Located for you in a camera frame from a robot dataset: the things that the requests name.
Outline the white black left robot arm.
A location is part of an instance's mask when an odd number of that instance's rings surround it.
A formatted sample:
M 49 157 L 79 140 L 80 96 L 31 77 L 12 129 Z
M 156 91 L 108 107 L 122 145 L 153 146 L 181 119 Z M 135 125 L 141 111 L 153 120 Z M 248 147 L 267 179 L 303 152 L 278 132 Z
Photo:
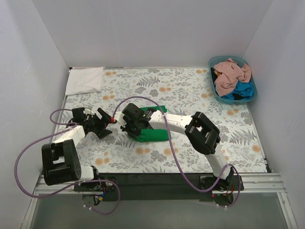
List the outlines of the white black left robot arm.
M 68 129 L 57 140 L 44 144 L 41 148 L 44 181 L 48 186 L 66 182 L 84 182 L 89 190 L 101 187 L 101 178 L 95 166 L 82 166 L 77 145 L 88 133 L 94 133 L 102 139 L 112 133 L 107 126 L 115 120 L 102 109 L 99 115 L 88 108 L 74 108 L 72 119 L 66 124 Z

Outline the green t shirt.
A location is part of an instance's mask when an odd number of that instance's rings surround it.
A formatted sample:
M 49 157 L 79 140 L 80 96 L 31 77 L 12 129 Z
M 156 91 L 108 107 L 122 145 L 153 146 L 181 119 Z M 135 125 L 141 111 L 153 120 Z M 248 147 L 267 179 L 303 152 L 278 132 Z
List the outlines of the green t shirt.
M 164 129 L 142 129 L 139 136 L 133 136 L 131 134 L 128 134 L 128 136 L 140 143 L 163 142 L 169 140 L 167 130 Z

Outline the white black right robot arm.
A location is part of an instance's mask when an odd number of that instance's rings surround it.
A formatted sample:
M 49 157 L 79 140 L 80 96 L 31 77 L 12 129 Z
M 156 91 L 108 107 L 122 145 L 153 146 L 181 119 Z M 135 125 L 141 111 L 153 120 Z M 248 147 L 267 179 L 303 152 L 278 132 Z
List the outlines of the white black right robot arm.
M 138 137 L 143 129 L 166 130 L 185 135 L 191 146 L 203 154 L 212 168 L 215 183 L 212 187 L 228 189 L 233 184 L 234 170 L 222 154 L 220 131 L 202 112 L 193 115 L 166 113 L 161 107 L 142 110 L 129 103 L 121 112 L 114 113 L 121 130 Z

